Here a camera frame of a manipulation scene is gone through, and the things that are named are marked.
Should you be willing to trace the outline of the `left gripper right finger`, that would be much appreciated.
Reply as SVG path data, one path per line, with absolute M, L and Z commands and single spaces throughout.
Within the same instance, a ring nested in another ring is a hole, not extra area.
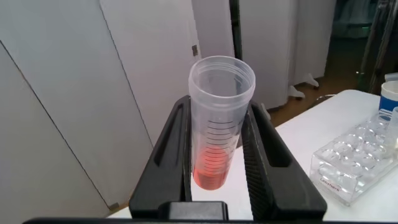
M 241 135 L 254 220 L 323 220 L 326 201 L 265 112 L 253 101 L 249 103 Z

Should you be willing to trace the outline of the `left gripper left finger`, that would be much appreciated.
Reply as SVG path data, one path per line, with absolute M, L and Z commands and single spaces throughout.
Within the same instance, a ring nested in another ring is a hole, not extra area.
M 191 112 L 188 95 L 177 100 L 129 200 L 133 218 L 157 218 L 168 202 L 190 202 Z

